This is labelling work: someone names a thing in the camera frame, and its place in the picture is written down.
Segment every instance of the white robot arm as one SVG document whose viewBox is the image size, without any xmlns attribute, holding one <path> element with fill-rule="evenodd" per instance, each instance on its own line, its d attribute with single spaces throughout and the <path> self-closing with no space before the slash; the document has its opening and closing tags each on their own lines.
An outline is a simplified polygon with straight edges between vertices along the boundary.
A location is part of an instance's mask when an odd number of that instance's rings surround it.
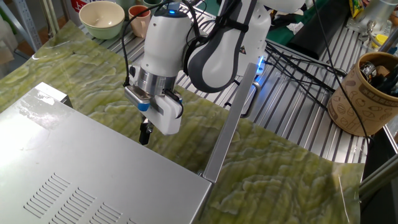
<svg viewBox="0 0 398 224">
<path fill-rule="evenodd" d="M 244 73 L 248 63 L 258 63 L 265 54 L 271 19 L 264 5 L 295 12 L 304 1 L 223 0 L 215 28 L 206 37 L 193 36 L 186 14 L 156 12 L 147 31 L 144 58 L 140 66 L 130 67 L 130 85 L 125 86 L 126 97 L 149 120 L 141 125 L 140 142 L 147 143 L 151 124 L 163 134 L 179 131 L 182 99 L 174 92 L 179 71 L 184 70 L 200 91 L 224 90 L 236 75 Z"/>
</svg>

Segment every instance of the white bowl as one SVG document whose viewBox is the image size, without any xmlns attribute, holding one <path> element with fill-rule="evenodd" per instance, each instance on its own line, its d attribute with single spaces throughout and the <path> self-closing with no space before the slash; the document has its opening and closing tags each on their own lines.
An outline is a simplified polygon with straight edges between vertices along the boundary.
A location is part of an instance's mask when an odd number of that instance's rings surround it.
<svg viewBox="0 0 398 224">
<path fill-rule="evenodd" d="M 113 2 L 95 1 L 80 9 L 79 18 L 94 37 L 111 39 L 119 34 L 123 26 L 124 10 Z"/>
</svg>

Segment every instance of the ventilation slot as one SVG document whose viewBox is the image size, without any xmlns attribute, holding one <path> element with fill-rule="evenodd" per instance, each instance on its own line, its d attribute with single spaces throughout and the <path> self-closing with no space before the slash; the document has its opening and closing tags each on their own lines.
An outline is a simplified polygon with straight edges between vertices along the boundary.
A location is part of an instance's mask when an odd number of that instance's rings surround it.
<svg viewBox="0 0 398 224">
<path fill-rule="evenodd" d="M 94 197 L 77 188 L 51 219 L 50 224 L 76 224 L 94 200 Z"/>
<path fill-rule="evenodd" d="M 110 206 L 103 203 L 95 212 L 93 218 L 90 220 L 92 224 L 110 224 L 116 223 L 122 213 L 116 211 Z"/>
<path fill-rule="evenodd" d="M 37 218 L 42 218 L 69 185 L 69 182 L 59 177 L 57 174 L 51 175 L 51 177 L 24 205 L 24 209 L 35 215 Z"/>
<path fill-rule="evenodd" d="M 137 223 L 131 221 L 131 218 L 130 218 L 130 219 L 127 221 L 127 224 L 137 224 Z"/>
</svg>

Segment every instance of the blue led light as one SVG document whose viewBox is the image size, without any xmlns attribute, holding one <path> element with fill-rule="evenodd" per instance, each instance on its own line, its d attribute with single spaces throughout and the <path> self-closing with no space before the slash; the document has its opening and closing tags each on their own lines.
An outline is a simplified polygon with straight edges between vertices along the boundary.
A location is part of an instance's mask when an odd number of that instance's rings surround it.
<svg viewBox="0 0 398 224">
<path fill-rule="evenodd" d="M 262 73 L 262 68 L 261 68 L 262 59 L 264 59 L 264 56 L 261 56 L 259 62 L 257 63 L 258 66 L 257 73 Z"/>
</svg>

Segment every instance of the green patterned mat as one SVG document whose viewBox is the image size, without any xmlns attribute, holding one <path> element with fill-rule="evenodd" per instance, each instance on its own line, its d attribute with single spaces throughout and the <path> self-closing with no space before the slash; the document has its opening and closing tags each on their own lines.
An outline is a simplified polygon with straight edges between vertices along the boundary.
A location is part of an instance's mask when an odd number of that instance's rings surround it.
<svg viewBox="0 0 398 224">
<path fill-rule="evenodd" d="M 141 116 L 124 97 L 124 60 L 69 22 L 28 62 L 0 80 L 0 111 L 40 82 L 70 96 L 73 107 L 137 141 Z M 178 87 L 185 112 L 180 132 L 155 131 L 149 149 L 198 172 L 228 115 Z M 241 119 L 201 220 L 197 223 L 359 223 L 363 164 L 319 158 Z"/>
</svg>

